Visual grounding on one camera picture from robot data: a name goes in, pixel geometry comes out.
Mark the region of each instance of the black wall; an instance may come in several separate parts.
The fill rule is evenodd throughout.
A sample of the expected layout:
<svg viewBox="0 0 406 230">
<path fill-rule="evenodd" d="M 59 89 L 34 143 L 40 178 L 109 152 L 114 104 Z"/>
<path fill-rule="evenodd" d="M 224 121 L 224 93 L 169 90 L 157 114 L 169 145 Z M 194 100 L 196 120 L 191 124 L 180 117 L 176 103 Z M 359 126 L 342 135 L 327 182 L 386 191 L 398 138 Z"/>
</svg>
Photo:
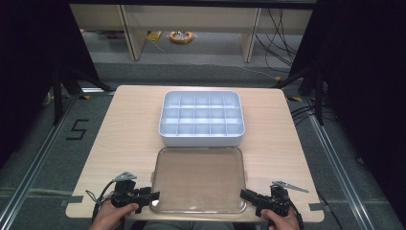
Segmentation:
<svg viewBox="0 0 406 230">
<path fill-rule="evenodd" d="M 67 1 L 6 0 L 0 4 L 0 167 L 24 141 L 63 66 L 98 76 Z"/>
<path fill-rule="evenodd" d="M 327 72 L 328 96 L 406 226 L 406 8 L 393 1 L 353 6 Z"/>
</svg>

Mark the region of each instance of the clear plastic tray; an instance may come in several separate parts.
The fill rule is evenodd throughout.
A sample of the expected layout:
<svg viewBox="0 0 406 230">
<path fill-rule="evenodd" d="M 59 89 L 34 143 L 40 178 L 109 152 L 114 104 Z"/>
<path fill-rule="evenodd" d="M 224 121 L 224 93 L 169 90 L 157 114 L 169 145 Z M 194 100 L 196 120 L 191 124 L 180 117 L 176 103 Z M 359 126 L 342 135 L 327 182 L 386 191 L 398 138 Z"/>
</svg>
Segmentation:
<svg viewBox="0 0 406 230">
<path fill-rule="evenodd" d="M 246 203 L 239 148 L 164 148 L 158 153 L 152 190 L 161 192 L 156 213 L 240 213 Z"/>
<path fill-rule="evenodd" d="M 236 147 L 245 131 L 238 93 L 170 91 L 159 133 L 167 147 Z"/>
</svg>

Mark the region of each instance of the white plastic bin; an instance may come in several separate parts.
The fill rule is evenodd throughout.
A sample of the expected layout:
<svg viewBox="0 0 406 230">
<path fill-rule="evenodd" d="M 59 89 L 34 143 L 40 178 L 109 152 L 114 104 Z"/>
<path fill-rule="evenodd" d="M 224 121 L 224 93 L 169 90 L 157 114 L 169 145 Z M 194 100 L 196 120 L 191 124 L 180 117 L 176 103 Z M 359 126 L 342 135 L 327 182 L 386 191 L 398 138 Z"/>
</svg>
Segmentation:
<svg viewBox="0 0 406 230">
<path fill-rule="evenodd" d="M 237 147 L 245 126 L 234 91 L 170 91 L 159 133 L 167 147 Z"/>
</svg>

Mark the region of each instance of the wooden table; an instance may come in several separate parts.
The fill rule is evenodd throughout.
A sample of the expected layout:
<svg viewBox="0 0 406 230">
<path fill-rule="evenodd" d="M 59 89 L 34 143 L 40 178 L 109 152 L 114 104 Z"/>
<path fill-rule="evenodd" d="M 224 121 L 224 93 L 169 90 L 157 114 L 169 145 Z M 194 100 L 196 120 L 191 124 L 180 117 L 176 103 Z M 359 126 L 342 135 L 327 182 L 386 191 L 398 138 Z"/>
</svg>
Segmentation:
<svg viewBox="0 0 406 230">
<path fill-rule="evenodd" d="M 309 203 L 319 203 L 305 155 L 280 89 L 211 88 L 179 86 L 120 86 L 109 106 L 99 134 L 80 175 L 73 196 L 82 203 L 70 203 L 70 218 L 91 218 L 96 196 L 116 175 L 129 171 L 138 176 L 137 188 L 151 186 L 159 150 L 164 147 L 158 132 L 162 102 L 170 90 L 234 90 L 241 99 L 245 133 L 239 148 L 246 171 L 246 188 L 270 196 L 272 180 L 282 180 L 306 188 L 309 193 L 289 190 L 289 195 L 306 222 L 320 222 L 323 211 L 310 211 Z M 255 207 L 247 205 L 240 214 L 156 214 L 148 207 L 130 219 L 182 219 L 262 221 Z"/>
</svg>

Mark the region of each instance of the hand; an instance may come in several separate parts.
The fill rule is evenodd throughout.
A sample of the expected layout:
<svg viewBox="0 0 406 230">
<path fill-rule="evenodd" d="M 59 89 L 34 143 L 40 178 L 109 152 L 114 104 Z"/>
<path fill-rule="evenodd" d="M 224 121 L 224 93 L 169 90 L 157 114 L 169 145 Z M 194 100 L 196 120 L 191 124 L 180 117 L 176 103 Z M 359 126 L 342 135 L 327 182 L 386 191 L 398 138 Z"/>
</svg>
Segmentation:
<svg viewBox="0 0 406 230">
<path fill-rule="evenodd" d="M 299 230 L 299 222 L 292 207 L 289 207 L 286 217 L 281 217 L 269 209 L 262 209 L 260 213 L 264 219 L 272 219 L 275 223 L 268 230 Z"/>
<path fill-rule="evenodd" d="M 138 209 L 138 204 L 130 203 L 121 208 L 111 204 L 111 200 L 102 203 L 101 208 L 89 230 L 114 230 L 120 225 L 121 218 L 128 218 L 131 212 Z"/>
</svg>

